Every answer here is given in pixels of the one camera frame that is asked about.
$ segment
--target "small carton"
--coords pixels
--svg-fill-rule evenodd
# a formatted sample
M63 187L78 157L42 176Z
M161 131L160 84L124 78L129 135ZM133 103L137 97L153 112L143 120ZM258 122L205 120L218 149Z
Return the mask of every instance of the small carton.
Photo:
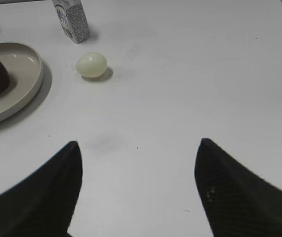
M90 37L81 0L53 0L57 16L65 34L79 44Z

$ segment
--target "milk carton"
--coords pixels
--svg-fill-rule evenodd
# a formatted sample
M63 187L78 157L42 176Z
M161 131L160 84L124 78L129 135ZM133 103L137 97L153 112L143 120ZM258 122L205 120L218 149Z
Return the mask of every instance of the milk carton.
M53 0L57 16L65 34L79 44L90 37L81 0Z

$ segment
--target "table surface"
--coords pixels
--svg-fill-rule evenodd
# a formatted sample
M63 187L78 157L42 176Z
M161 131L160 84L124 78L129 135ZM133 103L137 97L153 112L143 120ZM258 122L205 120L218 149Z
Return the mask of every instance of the table surface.
M75 45L51 1L0 5L0 42L34 47L43 86L0 123L0 193L79 142L75 237L211 237L194 181L209 137L282 189L279 0L83 1L93 37ZM76 72L104 54L106 81Z

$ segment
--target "plate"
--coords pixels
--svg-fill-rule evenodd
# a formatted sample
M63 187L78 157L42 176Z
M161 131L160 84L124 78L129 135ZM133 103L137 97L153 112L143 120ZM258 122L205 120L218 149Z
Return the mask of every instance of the plate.
M31 47L15 42L0 43L0 61L10 76L10 86L0 94L0 121L26 106L43 81L43 63Z

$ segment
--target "white egg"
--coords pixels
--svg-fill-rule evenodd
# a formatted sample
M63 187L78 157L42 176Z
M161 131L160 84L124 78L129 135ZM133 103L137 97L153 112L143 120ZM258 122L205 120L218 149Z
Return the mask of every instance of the white egg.
M76 64L77 71L87 78L96 78L107 69L107 59L100 53L87 53Z

